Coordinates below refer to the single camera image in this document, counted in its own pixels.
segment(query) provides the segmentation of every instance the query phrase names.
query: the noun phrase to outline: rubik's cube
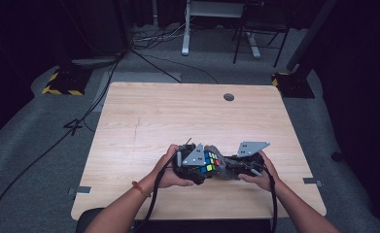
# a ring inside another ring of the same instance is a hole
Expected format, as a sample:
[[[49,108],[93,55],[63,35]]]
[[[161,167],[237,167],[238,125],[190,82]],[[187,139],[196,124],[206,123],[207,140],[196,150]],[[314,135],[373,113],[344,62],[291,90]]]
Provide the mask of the rubik's cube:
[[[205,165],[202,167],[198,167],[198,172],[202,174],[215,174],[217,172],[221,171],[220,167],[220,160],[218,160],[218,157],[216,154],[204,151],[204,157],[205,157]]]

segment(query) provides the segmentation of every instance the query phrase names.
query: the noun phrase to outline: gray carpet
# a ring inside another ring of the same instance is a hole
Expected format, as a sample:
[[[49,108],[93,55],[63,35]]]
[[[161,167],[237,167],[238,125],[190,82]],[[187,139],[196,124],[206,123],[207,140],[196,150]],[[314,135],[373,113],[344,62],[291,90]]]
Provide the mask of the gray carpet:
[[[182,38],[138,52],[202,70],[147,56],[166,72],[181,74],[183,83],[215,83],[214,77],[218,83],[271,84],[271,74],[287,71],[286,64],[305,30],[290,33],[277,68],[272,67],[276,50],[265,49],[260,50],[261,59],[254,59],[249,48],[242,48],[237,64],[232,64],[235,50],[230,40],[232,33],[230,30],[193,32],[189,56],[181,56]],[[53,70],[54,67],[50,68],[33,83],[35,98],[0,131],[0,193],[62,137],[67,130],[62,128],[64,124],[84,115],[108,68],[92,73],[85,96],[41,94]],[[114,79],[131,79],[123,77],[130,73],[159,74],[159,71],[129,52],[117,67]],[[336,163],[330,159],[339,147],[317,75],[311,73],[308,80],[315,99],[284,99],[284,103],[311,171],[324,184],[320,192],[327,206],[327,218],[342,232],[380,232],[380,222],[369,211],[368,197],[351,169],[345,162]],[[86,118],[89,128],[96,127],[99,117],[99,112],[93,112]],[[85,127],[78,129],[74,136],[66,137],[16,182],[0,203],[0,232],[75,232],[77,222],[70,216],[73,197],[67,195],[67,191],[79,184],[93,135]],[[278,232],[294,232],[288,218],[279,220]]]

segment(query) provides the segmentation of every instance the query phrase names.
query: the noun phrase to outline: metal bracket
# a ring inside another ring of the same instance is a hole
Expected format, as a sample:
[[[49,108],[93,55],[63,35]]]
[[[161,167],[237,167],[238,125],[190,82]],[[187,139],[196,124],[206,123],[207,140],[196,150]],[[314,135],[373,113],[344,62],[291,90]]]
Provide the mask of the metal bracket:
[[[320,181],[317,181],[315,178],[303,178],[302,179],[305,184],[314,183],[317,186],[324,186],[324,184]]]
[[[77,188],[70,187],[66,193],[68,196],[76,196],[77,193],[90,193],[90,186],[79,186]]]
[[[238,149],[237,157],[251,156],[269,145],[269,142],[242,142]]]
[[[183,166],[204,166],[204,146],[198,144],[196,148],[184,159]]]

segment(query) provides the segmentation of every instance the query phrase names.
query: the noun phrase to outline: red bracelet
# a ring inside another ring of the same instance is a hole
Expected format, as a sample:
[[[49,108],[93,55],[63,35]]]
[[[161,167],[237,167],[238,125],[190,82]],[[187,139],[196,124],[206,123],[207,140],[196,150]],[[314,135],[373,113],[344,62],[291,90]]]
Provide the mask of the red bracelet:
[[[142,192],[142,194],[144,194],[146,197],[150,198],[151,197],[151,194],[148,194],[146,193],[142,187],[138,184],[138,182],[134,181],[132,182],[132,186],[135,187],[136,189],[140,190],[140,192]]]

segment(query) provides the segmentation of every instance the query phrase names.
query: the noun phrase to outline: wrist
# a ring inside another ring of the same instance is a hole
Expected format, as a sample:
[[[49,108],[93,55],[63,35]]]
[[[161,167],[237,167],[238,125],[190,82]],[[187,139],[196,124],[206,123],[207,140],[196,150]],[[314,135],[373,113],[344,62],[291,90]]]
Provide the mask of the wrist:
[[[277,193],[277,196],[283,196],[285,195],[290,188],[281,180],[278,180],[275,182],[275,191]]]
[[[151,174],[148,175],[147,177],[143,178],[138,183],[142,187],[142,189],[143,189],[144,192],[146,192],[148,194],[153,193],[155,178],[153,176],[151,176]]]

